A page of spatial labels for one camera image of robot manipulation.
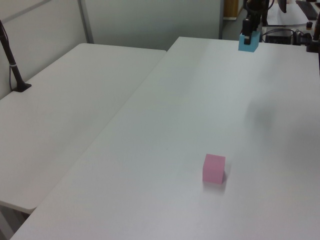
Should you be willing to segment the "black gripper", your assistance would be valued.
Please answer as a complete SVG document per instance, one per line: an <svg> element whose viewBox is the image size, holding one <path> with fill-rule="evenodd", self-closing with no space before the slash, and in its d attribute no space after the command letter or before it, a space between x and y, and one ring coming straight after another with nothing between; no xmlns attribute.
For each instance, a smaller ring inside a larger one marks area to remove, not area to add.
<svg viewBox="0 0 320 240"><path fill-rule="evenodd" d="M244 0L243 8L247 11L247 16L252 16L251 20L245 18L242 21L242 36L245 45L251 44L251 31L257 31L261 19L266 20L268 15L269 0Z"/></svg>

